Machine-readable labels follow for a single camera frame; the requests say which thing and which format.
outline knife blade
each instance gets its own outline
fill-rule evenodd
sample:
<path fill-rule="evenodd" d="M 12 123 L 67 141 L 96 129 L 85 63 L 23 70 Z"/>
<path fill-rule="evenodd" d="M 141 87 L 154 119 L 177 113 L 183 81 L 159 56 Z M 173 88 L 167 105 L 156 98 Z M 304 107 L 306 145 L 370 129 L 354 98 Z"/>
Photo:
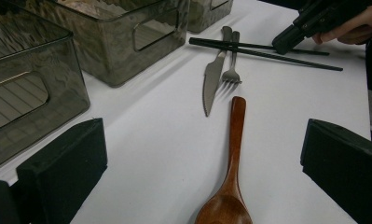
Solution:
<path fill-rule="evenodd" d="M 222 29 L 223 41 L 231 41 L 232 39 L 232 29 L 229 26 L 224 26 Z M 221 49 L 215 60 L 208 63 L 205 69 L 205 79 L 203 81 L 203 108 L 205 110 L 206 117 L 212 110 L 212 105 L 214 101 L 215 92 L 217 91 L 221 71 L 223 70 L 224 60 L 226 58 L 227 51 Z"/>

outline storage box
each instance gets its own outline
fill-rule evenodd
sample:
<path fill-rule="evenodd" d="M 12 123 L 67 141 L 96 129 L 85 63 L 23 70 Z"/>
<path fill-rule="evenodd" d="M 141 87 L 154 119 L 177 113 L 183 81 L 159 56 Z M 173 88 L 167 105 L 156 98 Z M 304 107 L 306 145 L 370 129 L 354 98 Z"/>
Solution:
<path fill-rule="evenodd" d="M 11 0 L 75 33 L 82 70 L 112 87 L 186 42 L 189 0 Z"/>
<path fill-rule="evenodd" d="M 0 1 L 0 164 L 89 107 L 72 33 Z"/>
<path fill-rule="evenodd" d="M 188 30 L 200 33 L 231 12 L 233 0 L 191 0 Z"/>

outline metal cutlery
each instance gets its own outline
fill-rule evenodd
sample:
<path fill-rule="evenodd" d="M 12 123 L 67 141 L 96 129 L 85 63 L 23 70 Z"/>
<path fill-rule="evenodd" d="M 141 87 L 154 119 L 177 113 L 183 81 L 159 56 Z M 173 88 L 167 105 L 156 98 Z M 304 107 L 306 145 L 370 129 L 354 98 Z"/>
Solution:
<path fill-rule="evenodd" d="M 232 37 L 232 29 L 229 26 L 224 26 L 222 29 L 223 40 L 230 41 Z M 212 105 L 215 97 L 215 92 L 220 83 L 221 72 L 223 70 L 224 59 L 226 58 L 227 50 L 220 49 L 215 60 L 208 63 L 205 70 L 205 79 L 203 82 L 203 108 L 206 117 L 212 110 Z"/>

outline chopsticks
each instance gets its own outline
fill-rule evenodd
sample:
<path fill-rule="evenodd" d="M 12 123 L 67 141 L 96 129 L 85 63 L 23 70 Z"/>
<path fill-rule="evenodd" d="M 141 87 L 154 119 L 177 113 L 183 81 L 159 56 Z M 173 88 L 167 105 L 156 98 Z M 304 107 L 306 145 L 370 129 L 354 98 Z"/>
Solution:
<path fill-rule="evenodd" d="M 271 49 L 276 50 L 272 46 L 265 46 L 265 45 L 257 45 L 257 44 L 246 44 L 246 43 L 234 43 L 230 41 L 222 41 L 222 40 L 213 40 L 213 39 L 203 39 L 203 38 L 195 38 L 190 37 L 189 43 L 194 44 L 196 42 L 207 42 L 217 45 L 223 45 L 228 47 L 244 47 L 249 49 Z M 307 49 L 290 49 L 290 52 L 294 53 L 303 53 L 303 54 L 311 54 L 311 55 L 322 55 L 322 56 L 328 56 L 330 53 L 328 52 L 322 52 L 322 51 L 316 51 L 316 50 L 307 50 Z"/>
<path fill-rule="evenodd" d="M 201 38 L 194 38 L 194 37 L 189 38 L 189 44 L 207 47 L 207 48 L 213 48 L 213 49 L 225 49 L 225 50 L 230 50 L 233 52 L 254 55 L 254 56 L 258 56 L 262 58 L 269 58 L 269 59 L 285 61 L 289 63 L 303 64 L 303 65 L 307 65 L 307 66 L 311 66 L 315 68 L 321 68 L 321 69 L 327 69 L 327 70 L 333 70 L 333 71 L 343 71 L 343 68 L 335 67 L 331 65 L 326 65 L 326 64 L 321 64 L 321 63 L 311 63 L 311 62 L 287 58 L 287 57 L 283 57 L 279 55 L 268 54 L 268 53 L 264 53 L 260 51 L 238 48 L 238 47 L 246 47 L 246 48 L 257 47 L 260 49 L 273 49 L 273 47 L 269 47 L 269 46 L 259 46 L 259 45 L 251 45 L 251 44 L 244 44 L 244 43 L 235 44 L 232 42 L 225 42 L 225 41 L 211 40 L 211 39 L 201 39 Z M 307 52 L 310 53 L 310 52 L 318 52 L 318 51 L 307 50 Z"/>

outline white table surface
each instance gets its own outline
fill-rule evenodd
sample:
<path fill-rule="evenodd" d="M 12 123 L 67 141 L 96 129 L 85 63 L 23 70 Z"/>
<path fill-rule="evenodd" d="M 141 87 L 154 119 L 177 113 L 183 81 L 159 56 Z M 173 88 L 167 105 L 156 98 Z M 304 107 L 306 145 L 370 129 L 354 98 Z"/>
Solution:
<path fill-rule="evenodd" d="M 290 9 L 235 0 L 230 15 L 187 39 L 221 39 L 221 27 L 228 25 L 241 32 L 241 42 L 270 45 L 296 16 Z M 116 89 L 84 74 L 90 109 L 4 165 L 0 179 L 14 183 L 15 168 L 37 150 L 81 121 L 103 118 L 108 169 L 72 223 L 194 223 L 224 180 L 229 109 L 238 95 L 247 102 L 240 188 L 254 223 L 355 223 L 302 173 L 300 154 L 308 119 L 370 138 L 364 49 L 336 41 L 316 47 L 309 39 L 299 47 L 331 55 L 286 56 L 344 71 L 238 54 L 243 83 L 235 91 L 219 89 L 209 118 L 202 106 L 203 73 L 216 49 L 186 43 Z M 224 70 L 229 63 L 227 57 Z"/>

